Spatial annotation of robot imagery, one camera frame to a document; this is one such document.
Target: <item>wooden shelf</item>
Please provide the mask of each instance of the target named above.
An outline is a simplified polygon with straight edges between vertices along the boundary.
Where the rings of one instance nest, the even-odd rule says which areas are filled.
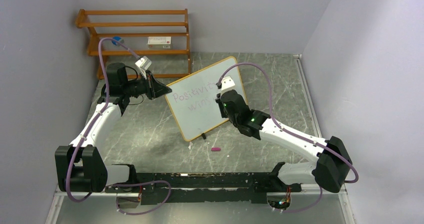
[[[171,36],[171,37],[175,37],[175,36],[186,36],[187,33],[186,32],[181,32],[181,33],[113,33],[113,34],[97,34],[97,36],[99,38],[104,38],[104,37],[115,37],[115,36],[119,36],[119,37],[150,37],[150,36],[157,36],[157,37],[167,37],[167,36]]]
[[[138,55],[186,55],[188,50],[134,50]],[[89,51],[90,56],[99,56],[97,48]],[[126,50],[102,50],[101,55],[103,56],[122,56],[131,55]]]
[[[153,21],[127,21],[127,22],[111,22],[110,18],[107,21],[95,21],[90,22],[89,16],[115,16],[113,20],[115,20],[118,16],[136,16],[136,15],[146,15],[146,16],[166,16],[172,15],[177,16],[181,15],[183,18],[180,18],[179,21],[169,21],[163,22],[163,18],[158,17],[159,22]],[[187,9],[185,10],[106,10],[106,11],[86,11],[80,10],[78,16],[75,21],[75,25],[78,28],[88,28],[88,32],[90,33],[89,45],[87,47],[87,54],[89,56],[99,56],[98,44],[101,38],[106,37],[115,37],[119,36],[121,38],[125,37],[185,37],[186,38],[186,47],[185,49],[166,49],[166,50],[136,50],[133,49],[134,52],[138,55],[187,55],[188,68],[187,73],[182,74],[157,74],[154,76],[156,78],[181,78],[191,74],[192,64],[191,64],[191,52],[190,52],[190,35],[189,35],[189,15]],[[170,32],[170,33],[97,33],[96,27],[185,27],[185,32]],[[123,55],[131,55],[126,50],[105,50],[102,47],[102,58],[106,63],[108,56],[123,56]],[[97,77],[99,79],[103,79],[103,73],[101,71],[101,67],[99,65],[97,71]]]
[[[185,22],[109,22],[109,23],[79,23],[78,27],[171,27],[186,26]]]

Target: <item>small box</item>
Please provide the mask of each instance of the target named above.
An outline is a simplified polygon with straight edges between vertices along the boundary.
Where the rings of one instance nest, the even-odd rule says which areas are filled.
[[[150,50],[171,49],[171,37],[149,37],[147,47]]]

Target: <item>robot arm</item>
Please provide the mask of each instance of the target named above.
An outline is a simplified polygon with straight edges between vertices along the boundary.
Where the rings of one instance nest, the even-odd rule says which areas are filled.
[[[332,137],[330,140],[310,136],[286,125],[281,129],[270,119],[270,115],[251,110],[243,97],[235,90],[231,77],[223,78],[221,92],[217,95],[221,116],[230,122],[245,136],[265,140],[281,145],[302,157],[308,162],[284,164],[279,170],[279,179],[284,184],[317,183],[327,191],[340,191],[350,168],[327,150],[315,145],[320,143],[335,151],[352,163],[343,142]]]
[[[107,78],[109,82],[109,104],[103,113],[92,123],[96,115],[68,146],[59,146],[55,152],[58,185],[61,191],[66,191],[65,179],[73,151],[83,137],[85,131],[92,127],[84,138],[84,142],[78,151],[75,163],[82,160],[82,166],[73,165],[70,179],[71,191],[101,192],[105,186],[115,183],[136,183],[136,171],[132,165],[110,165],[105,166],[98,152],[97,145],[104,143],[115,123],[124,114],[130,97],[138,97],[146,94],[147,98],[154,99],[172,92],[166,85],[158,82],[153,74],[147,70],[151,61],[143,57],[136,62],[138,72],[142,76],[136,80],[128,80],[126,67],[123,63],[110,64],[107,67]],[[96,112],[101,113],[105,106],[105,88],[103,87],[101,97],[97,101]]]

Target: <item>wooden whiteboard frame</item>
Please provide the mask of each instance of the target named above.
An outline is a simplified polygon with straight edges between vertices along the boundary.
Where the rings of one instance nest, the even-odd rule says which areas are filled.
[[[223,60],[220,60],[220,61],[218,61],[218,62],[216,62],[216,63],[214,63],[214,64],[211,64],[211,65],[209,65],[209,66],[207,66],[207,67],[205,67],[205,68],[203,68],[203,69],[201,69],[201,70],[198,70],[198,71],[196,71],[196,72],[194,72],[194,73],[192,73],[192,74],[190,74],[190,75],[187,75],[187,76],[185,76],[185,77],[183,77],[183,78],[181,78],[181,79],[179,79],[179,80],[176,80],[176,81],[174,81],[174,82],[172,82],[172,83],[168,84],[167,86],[168,86],[168,87],[171,87],[171,85],[173,85],[173,84],[175,84],[175,83],[178,83],[178,82],[179,82],[179,81],[181,81],[181,80],[184,80],[184,79],[186,79],[186,78],[188,78],[188,77],[190,77],[190,76],[192,76],[192,75],[195,75],[195,74],[197,74],[197,73],[199,73],[199,72],[202,72],[203,70],[206,70],[206,69],[208,69],[208,68],[210,68],[210,67],[212,67],[212,66],[215,66],[215,65],[217,65],[217,64],[219,64],[219,63],[221,63],[221,62],[224,62],[224,61],[226,61],[226,60],[228,60],[228,59],[234,59],[235,63],[237,64],[237,59],[236,59],[235,57],[233,57],[233,56],[229,56],[229,57],[227,57],[227,58],[225,58],[225,59],[223,59]],[[244,85],[243,85],[242,76],[241,76],[241,74],[240,74],[239,67],[237,66],[236,68],[237,68],[238,77],[240,78],[240,82],[242,83],[242,84],[241,84],[241,85],[242,85],[242,86],[241,86],[241,89],[243,90],[243,95],[246,97],[246,99],[245,99],[245,100],[246,100],[246,104],[248,104],[248,99],[247,99],[247,96],[246,96],[245,87],[244,87]],[[172,107],[171,107],[171,104],[170,104],[170,102],[169,102],[169,100],[168,100],[168,98],[167,98],[167,96],[166,96],[166,95],[165,95],[165,99],[166,99],[166,102],[168,103],[168,106],[169,106],[169,107],[170,107],[170,109],[171,109],[172,116],[173,116],[173,118],[174,118],[174,120],[175,120],[175,122],[176,122],[176,124],[177,124],[177,126],[178,126],[178,129],[179,129],[179,131],[180,131],[180,133],[181,133],[181,135],[182,135],[183,139],[184,139],[185,141],[192,141],[192,140],[194,140],[194,139],[198,138],[199,136],[201,136],[202,134],[199,134],[198,136],[196,136],[196,137],[194,137],[193,139],[190,139],[190,140],[187,140],[187,139],[184,137],[184,134],[183,134],[183,132],[182,132],[182,130],[181,130],[181,127],[180,127],[180,125],[179,125],[179,123],[178,123],[177,118],[175,117],[175,114],[174,114],[174,112],[173,112],[173,109],[172,109]],[[216,125],[216,126],[214,126],[214,127],[210,128],[209,130],[207,130],[207,131],[205,131],[205,132],[203,132],[203,133],[209,132],[209,131],[211,131],[212,129],[217,128],[218,126],[220,126],[220,125],[224,124],[224,123],[225,123],[225,122],[227,122],[228,120],[229,120],[229,119],[227,118],[227,119],[226,119],[226,120],[224,120],[223,122],[219,123],[218,125]]]

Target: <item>gray marble surface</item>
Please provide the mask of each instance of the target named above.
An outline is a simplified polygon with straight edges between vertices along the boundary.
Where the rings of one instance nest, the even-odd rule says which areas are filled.
[[[234,56],[240,62],[263,66],[273,85],[273,104],[276,118],[297,130],[313,135],[313,126],[298,67],[292,55],[248,53],[192,53],[194,71]],[[184,73],[185,56],[151,56],[153,73]],[[123,62],[133,66],[134,58],[113,57],[108,63]],[[239,68],[244,89],[252,109],[269,113],[268,91],[262,73],[254,67]],[[169,84],[176,79],[159,79]],[[104,81],[99,81],[89,118],[94,112]],[[132,99],[131,103],[140,102]],[[165,98],[128,106],[105,143],[97,146],[105,164],[130,163],[137,172],[246,172],[271,171],[280,161],[297,163],[300,156],[281,146],[239,134],[229,122],[189,143],[184,141]],[[220,152],[211,152],[220,147]]]

